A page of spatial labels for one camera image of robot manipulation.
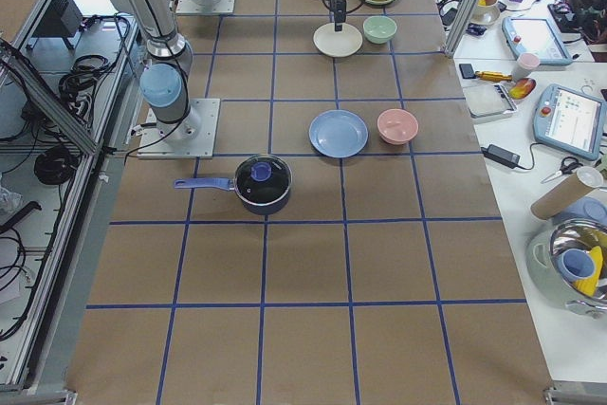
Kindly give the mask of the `blue plate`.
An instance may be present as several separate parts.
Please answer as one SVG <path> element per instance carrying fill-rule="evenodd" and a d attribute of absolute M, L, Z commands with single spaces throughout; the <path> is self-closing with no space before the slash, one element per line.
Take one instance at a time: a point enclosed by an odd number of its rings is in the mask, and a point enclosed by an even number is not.
<path fill-rule="evenodd" d="M 368 129 L 361 117 L 347 110 L 328 110 L 312 120 L 308 129 L 312 146 L 322 155 L 346 158 L 366 145 Z"/>

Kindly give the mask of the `cream white plate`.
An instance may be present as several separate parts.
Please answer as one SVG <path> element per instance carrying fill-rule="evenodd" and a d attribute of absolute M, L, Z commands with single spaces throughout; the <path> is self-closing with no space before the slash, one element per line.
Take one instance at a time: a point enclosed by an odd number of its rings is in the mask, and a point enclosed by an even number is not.
<path fill-rule="evenodd" d="M 335 31 L 335 25 L 327 23 L 317 28 L 313 34 L 313 43 L 317 50 L 333 58 L 355 54 L 361 48 L 362 42 L 360 31 L 349 24 L 342 24 L 341 31 Z"/>

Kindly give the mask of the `green bowl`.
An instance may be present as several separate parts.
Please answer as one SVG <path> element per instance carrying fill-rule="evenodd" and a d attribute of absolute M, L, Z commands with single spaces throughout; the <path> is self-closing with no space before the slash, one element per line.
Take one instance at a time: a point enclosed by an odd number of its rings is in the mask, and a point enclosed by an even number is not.
<path fill-rule="evenodd" d="M 396 32 L 397 23 L 388 16 L 370 16 L 363 22 L 363 35 L 372 44 L 385 44 Z"/>

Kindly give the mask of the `pink bowl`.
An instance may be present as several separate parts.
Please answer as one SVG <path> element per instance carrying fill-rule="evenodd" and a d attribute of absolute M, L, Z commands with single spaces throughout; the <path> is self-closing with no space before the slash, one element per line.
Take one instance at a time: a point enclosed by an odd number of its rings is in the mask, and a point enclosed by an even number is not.
<path fill-rule="evenodd" d="M 392 108 L 377 117 L 380 137 L 393 145 L 404 145 L 416 137 L 419 125 L 416 117 L 407 110 Z"/>

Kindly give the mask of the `white bowl with fruit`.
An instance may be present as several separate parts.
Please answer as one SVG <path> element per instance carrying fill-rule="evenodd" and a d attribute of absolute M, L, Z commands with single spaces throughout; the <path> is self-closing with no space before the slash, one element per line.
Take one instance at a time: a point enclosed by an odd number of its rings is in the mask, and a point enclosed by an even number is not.
<path fill-rule="evenodd" d="M 470 21 L 473 24 L 485 24 L 487 22 L 488 16 L 493 13 L 499 13 L 499 8 L 497 7 L 498 0 L 478 0 Z"/>

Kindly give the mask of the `kitchen scale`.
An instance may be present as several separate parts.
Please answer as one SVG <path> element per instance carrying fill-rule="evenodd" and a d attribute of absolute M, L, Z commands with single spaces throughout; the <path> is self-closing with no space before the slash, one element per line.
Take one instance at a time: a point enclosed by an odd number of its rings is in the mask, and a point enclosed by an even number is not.
<path fill-rule="evenodd" d="M 517 106 L 500 83 L 477 84 L 464 89 L 473 121 L 483 122 L 512 116 Z"/>

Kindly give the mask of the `far teach pendant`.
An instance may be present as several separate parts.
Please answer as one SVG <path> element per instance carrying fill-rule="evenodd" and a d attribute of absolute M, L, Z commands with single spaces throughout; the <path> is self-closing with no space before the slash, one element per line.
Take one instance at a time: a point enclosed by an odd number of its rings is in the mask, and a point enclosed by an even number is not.
<path fill-rule="evenodd" d="M 547 18 L 508 16 L 502 21 L 501 28 L 506 44 L 516 58 L 531 53 L 543 65 L 567 66 L 573 63 L 560 32 Z"/>

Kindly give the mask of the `teach pendant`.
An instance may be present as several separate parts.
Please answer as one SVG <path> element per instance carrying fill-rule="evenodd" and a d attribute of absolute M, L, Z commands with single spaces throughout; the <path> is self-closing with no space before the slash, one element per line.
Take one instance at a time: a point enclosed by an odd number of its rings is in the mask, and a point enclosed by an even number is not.
<path fill-rule="evenodd" d="M 606 102 L 583 92 L 550 84 L 532 119 L 535 140 L 587 160 L 596 160 L 606 120 Z"/>
<path fill-rule="evenodd" d="M 501 28 L 506 44 L 516 58 L 531 53 L 543 65 L 567 66 L 573 63 L 560 32 L 547 18 L 508 16 L 502 21 Z"/>

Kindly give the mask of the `white paper cup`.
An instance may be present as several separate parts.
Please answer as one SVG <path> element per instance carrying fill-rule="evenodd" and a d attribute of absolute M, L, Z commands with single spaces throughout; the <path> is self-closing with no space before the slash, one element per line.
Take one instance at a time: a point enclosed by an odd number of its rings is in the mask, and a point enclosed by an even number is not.
<path fill-rule="evenodd" d="M 532 52 L 520 54 L 511 72 L 512 80 L 517 82 L 520 79 L 527 78 L 540 64 L 541 59 L 538 55 Z"/>

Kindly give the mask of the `blue saucepan with lid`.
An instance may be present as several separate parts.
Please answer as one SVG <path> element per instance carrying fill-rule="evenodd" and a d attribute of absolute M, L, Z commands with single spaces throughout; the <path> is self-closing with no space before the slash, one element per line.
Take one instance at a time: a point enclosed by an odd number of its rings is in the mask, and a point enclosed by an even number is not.
<path fill-rule="evenodd" d="M 217 189 L 234 192 L 257 215 L 271 215 L 288 202 L 292 187 L 289 165 L 274 155 L 254 155 L 241 162 L 233 177 L 181 178 L 175 189 Z"/>

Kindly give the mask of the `toy mango fruit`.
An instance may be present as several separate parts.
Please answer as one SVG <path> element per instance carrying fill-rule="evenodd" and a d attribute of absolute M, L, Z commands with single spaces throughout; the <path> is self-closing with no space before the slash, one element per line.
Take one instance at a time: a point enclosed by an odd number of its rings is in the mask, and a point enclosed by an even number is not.
<path fill-rule="evenodd" d="M 534 91 L 536 85 L 532 78 L 521 78 L 507 90 L 507 94 L 513 100 L 522 100 Z"/>

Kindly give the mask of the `black power adapter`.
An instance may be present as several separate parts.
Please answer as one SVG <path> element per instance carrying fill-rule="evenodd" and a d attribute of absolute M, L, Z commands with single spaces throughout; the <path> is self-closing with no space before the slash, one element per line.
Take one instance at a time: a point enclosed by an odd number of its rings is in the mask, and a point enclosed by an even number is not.
<path fill-rule="evenodd" d="M 519 166 L 520 156 L 495 144 L 482 147 L 483 156 L 491 161 L 515 169 Z"/>

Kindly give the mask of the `near teach pendant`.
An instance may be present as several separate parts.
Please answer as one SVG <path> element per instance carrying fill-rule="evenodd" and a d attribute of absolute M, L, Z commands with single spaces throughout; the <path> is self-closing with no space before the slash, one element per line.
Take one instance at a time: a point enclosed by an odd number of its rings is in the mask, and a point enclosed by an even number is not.
<path fill-rule="evenodd" d="M 532 119 L 535 140 L 587 160 L 596 160 L 606 120 L 606 102 L 583 92 L 550 84 Z"/>

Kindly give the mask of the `black control box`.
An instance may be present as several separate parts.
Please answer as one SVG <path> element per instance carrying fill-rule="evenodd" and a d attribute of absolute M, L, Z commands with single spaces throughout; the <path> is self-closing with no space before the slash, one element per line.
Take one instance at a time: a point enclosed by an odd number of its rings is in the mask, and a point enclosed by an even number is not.
<path fill-rule="evenodd" d="M 27 48 L 33 49 L 43 38 L 61 39 L 67 49 L 73 50 L 83 15 L 74 0 L 50 0 L 41 21 L 28 40 Z"/>

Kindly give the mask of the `scissors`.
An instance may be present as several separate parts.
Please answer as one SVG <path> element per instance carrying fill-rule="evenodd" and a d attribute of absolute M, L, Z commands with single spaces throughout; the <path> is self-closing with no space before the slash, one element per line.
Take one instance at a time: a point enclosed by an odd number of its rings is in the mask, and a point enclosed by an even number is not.
<path fill-rule="evenodd" d="M 556 180 L 559 177 L 571 175 L 583 165 L 576 157 L 566 156 L 561 160 L 560 167 L 557 171 L 547 176 L 542 180 L 542 183 L 548 183 Z"/>

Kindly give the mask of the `cardboard tube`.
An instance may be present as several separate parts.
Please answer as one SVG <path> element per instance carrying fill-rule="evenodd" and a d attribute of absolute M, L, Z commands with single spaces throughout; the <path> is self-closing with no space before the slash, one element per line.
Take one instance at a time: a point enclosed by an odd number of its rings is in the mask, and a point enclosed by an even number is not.
<path fill-rule="evenodd" d="M 535 201 L 530 206 L 531 213 L 537 218 L 547 220 L 591 191 L 598 189 L 603 183 L 603 175 L 596 168 L 590 166 L 577 168 L 564 181 Z"/>

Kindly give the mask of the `blue cup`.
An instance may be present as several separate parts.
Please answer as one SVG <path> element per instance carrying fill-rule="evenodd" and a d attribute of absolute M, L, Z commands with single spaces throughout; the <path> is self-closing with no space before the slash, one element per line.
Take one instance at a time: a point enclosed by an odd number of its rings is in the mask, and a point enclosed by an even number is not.
<path fill-rule="evenodd" d="M 557 257 L 557 268 L 568 282 L 590 278 L 596 271 L 594 260 L 586 250 L 567 249 Z"/>

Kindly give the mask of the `metal mixing bowl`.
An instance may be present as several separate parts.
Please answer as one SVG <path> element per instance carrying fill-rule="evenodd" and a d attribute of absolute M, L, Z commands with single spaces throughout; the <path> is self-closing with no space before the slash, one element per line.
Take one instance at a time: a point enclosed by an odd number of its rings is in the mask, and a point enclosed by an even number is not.
<path fill-rule="evenodd" d="M 556 307 L 600 319 L 606 316 L 606 227 L 571 219 L 537 234 L 526 265 L 541 294 Z"/>

